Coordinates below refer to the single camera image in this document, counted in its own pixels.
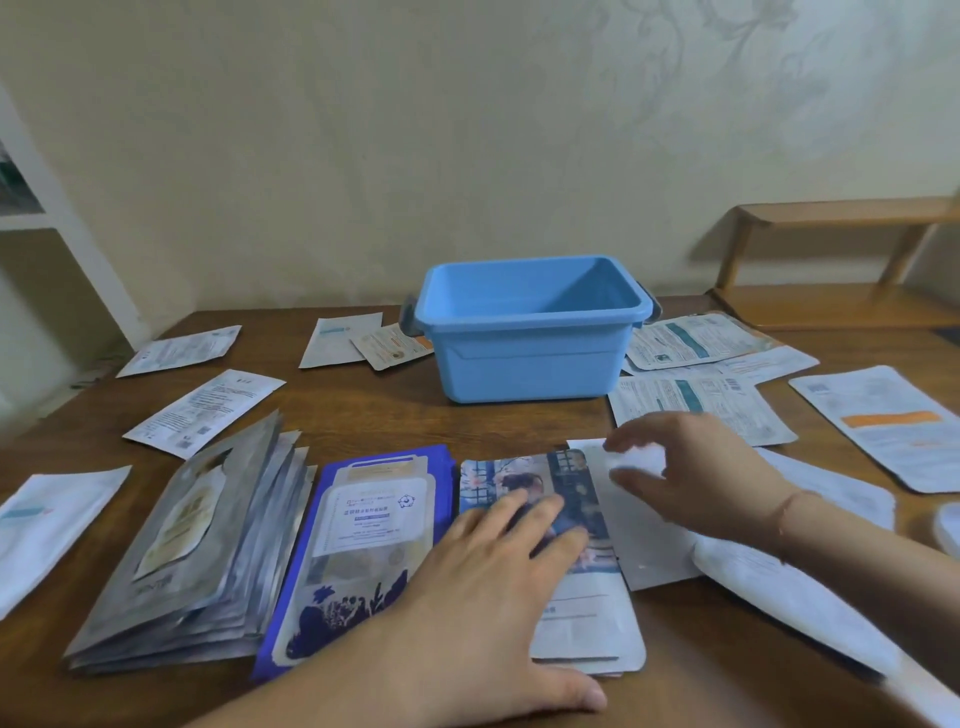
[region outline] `wooden table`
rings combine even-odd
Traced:
[[[709,308],[706,297],[663,301],[666,315]],[[180,461],[121,439],[132,426],[227,367],[287,381],[241,418],[242,428],[279,407],[303,430],[309,463],[447,443],[458,460],[544,452],[567,438],[612,427],[605,400],[457,406],[440,387],[432,357],[377,374],[365,364],[300,371],[318,316],[369,308],[209,311],[171,335],[242,324],[218,361],[111,379],[0,450],[0,498],[32,473],[76,473],[133,465],[120,493],[53,572],[0,621],[0,726],[177,726],[250,689],[251,660],[170,667],[110,677],[66,673],[60,656]],[[388,308],[385,322],[396,319]],[[823,361],[817,372],[890,364],[945,406],[960,411],[960,348],[923,330],[793,331],[784,341]],[[898,499],[898,530],[926,540],[933,509],[950,497],[897,485],[836,431],[785,380],[761,390],[800,440],[780,451],[862,478]],[[548,716],[542,725],[857,726],[922,725],[849,664],[780,626],[705,578],[634,595],[646,667],[605,687],[599,717]]]

